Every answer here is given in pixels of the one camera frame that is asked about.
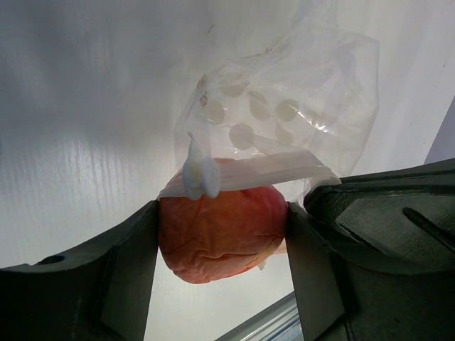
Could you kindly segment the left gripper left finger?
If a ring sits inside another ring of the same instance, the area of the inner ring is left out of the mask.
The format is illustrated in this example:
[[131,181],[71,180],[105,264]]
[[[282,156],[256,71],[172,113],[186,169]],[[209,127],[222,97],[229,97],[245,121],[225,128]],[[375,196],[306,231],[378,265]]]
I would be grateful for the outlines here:
[[143,340],[158,239],[157,201],[35,265],[1,269],[2,340]]

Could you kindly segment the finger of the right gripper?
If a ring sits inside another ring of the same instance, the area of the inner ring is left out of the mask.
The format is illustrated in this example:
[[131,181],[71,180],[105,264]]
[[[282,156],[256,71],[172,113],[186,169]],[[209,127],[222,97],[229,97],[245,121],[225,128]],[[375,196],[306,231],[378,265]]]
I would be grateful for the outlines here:
[[454,160],[321,185],[304,199],[331,251],[385,274],[454,270]]

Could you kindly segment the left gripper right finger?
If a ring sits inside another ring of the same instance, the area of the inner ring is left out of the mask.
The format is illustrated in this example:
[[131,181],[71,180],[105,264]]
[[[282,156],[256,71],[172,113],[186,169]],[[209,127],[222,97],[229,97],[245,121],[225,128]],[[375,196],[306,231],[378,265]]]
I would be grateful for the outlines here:
[[333,250],[289,204],[287,252],[305,340],[453,340],[454,273],[382,274]]

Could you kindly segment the orange peach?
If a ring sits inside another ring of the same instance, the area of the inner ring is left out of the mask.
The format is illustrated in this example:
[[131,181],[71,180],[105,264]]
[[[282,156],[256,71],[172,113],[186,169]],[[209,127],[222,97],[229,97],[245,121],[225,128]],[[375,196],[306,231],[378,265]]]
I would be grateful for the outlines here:
[[242,274],[278,250],[288,204],[273,186],[221,192],[211,199],[159,200],[159,248],[167,267],[188,283]]

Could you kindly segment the clear zip top bag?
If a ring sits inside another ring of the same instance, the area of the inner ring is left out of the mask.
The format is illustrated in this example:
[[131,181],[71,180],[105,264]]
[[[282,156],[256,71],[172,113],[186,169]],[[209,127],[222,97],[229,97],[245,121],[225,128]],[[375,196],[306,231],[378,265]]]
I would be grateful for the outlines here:
[[336,9],[300,1],[284,35],[200,78],[158,201],[273,186],[289,207],[352,171],[378,111],[379,44],[341,30]]

